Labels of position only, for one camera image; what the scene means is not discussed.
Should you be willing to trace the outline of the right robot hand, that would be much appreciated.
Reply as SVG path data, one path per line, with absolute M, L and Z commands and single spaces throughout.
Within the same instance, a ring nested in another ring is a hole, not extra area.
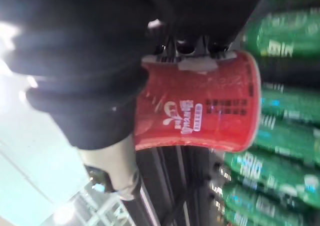
M 0 0 L 13 29 L 1 58 L 35 85 L 26 101 L 51 116 L 89 176 L 126 201 L 140 194 L 134 150 L 141 66 L 160 39 L 209 36 L 220 48 L 260 0 Z

